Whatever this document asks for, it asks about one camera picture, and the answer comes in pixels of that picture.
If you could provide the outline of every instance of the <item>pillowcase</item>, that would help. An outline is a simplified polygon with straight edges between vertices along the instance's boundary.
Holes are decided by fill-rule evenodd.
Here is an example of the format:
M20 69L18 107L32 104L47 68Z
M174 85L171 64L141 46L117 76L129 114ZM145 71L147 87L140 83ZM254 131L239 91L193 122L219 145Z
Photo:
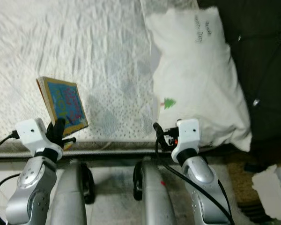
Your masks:
M153 75L160 125L197 118L201 147L232 143L249 151L248 109L217 8L170 9L146 25L161 52Z

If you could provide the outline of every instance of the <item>floor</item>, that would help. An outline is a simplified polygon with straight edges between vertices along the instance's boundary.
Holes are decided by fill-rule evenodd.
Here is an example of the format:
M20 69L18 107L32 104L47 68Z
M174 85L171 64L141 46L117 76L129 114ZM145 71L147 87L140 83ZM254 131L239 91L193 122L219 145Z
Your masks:
M236 224L252 224L237 208L232 184L226 166L221 158L208 158L210 165L216 170L229 198L233 218ZM87 161L96 184L96 200L86 206L88 225L138 225L141 224L141 202L133 198L133 168L137 160ZM57 177L61 176L67 162L60 163ZM19 173L25 162L0 162L0 181L12 174ZM191 199L185 190L183 181L161 168L167 185L174 211L179 225L193 224ZM0 189L0 215L5 219L5 207L8 199L15 191L16 179L7 181ZM52 190L51 202L56 185ZM50 224L50 211L46 225Z

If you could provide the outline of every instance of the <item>white bedsheet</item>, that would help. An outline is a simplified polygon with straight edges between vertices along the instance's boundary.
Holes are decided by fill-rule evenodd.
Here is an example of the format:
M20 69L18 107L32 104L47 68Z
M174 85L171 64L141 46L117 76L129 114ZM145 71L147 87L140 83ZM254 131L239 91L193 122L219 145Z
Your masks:
M196 1L0 0L0 139L49 115L35 78L78 84L80 141L153 141L153 80L144 15Z

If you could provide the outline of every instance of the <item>colorful book cover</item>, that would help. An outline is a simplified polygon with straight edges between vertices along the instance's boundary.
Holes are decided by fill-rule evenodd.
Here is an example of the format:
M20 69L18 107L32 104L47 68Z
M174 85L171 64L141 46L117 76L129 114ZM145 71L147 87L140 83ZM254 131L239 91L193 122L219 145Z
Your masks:
M37 82L52 123L55 124L57 118L64 118L66 120L63 136L88 126L76 83L48 77L41 77L37 79Z

